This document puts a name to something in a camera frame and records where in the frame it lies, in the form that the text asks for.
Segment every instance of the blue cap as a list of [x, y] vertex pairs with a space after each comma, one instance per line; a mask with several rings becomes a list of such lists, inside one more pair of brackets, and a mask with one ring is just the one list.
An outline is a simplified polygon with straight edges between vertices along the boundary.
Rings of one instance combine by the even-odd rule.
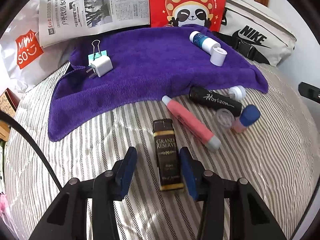
[[241, 113], [239, 120], [243, 126], [248, 127], [260, 118], [260, 111], [254, 105], [248, 105]]

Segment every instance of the newspaper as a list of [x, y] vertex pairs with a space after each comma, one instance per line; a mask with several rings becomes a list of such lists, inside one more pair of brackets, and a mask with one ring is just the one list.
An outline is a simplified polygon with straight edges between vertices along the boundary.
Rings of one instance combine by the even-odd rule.
[[149, 0], [40, 0], [44, 48], [72, 38], [150, 24]]

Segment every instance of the white plastic bag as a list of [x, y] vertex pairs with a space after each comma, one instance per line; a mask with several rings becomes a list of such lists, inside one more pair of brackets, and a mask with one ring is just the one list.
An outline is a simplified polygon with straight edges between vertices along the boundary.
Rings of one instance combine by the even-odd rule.
[[15, 89], [24, 93], [65, 61], [61, 56], [68, 41], [41, 48], [39, 45], [39, 0], [30, 0], [10, 23], [0, 39], [0, 53]]

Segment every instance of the highlighter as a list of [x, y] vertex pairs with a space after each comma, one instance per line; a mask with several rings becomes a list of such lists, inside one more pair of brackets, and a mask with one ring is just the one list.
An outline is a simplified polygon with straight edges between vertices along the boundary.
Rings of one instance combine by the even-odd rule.
[[220, 148], [220, 140], [190, 111], [168, 96], [164, 96], [162, 101], [167, 106], [171, 114], [173, 114], [179, 122], [185, 125], [209, 151], [215, 152]]

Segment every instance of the purple towel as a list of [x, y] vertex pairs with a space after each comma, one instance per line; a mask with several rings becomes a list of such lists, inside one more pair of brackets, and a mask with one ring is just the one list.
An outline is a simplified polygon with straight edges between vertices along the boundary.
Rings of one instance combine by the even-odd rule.
[[[220, 42], [228, 52], [222, 67], [210, 63], [210, 55], [189, 41], [199, 31]], [[189, 93], [193, 85], [223, 89], [236, 85], [268, 92], [261, 72], [205, 27], [142, 28], [100, 35], [100, 50], [107, 50], [113, 70], [89, 79], [87, 38], [70, 56], [71, 67], [54, 89], [48, 135], [59, 141], [91, 118], [118, 106], [143, 100], [161, 100]]]

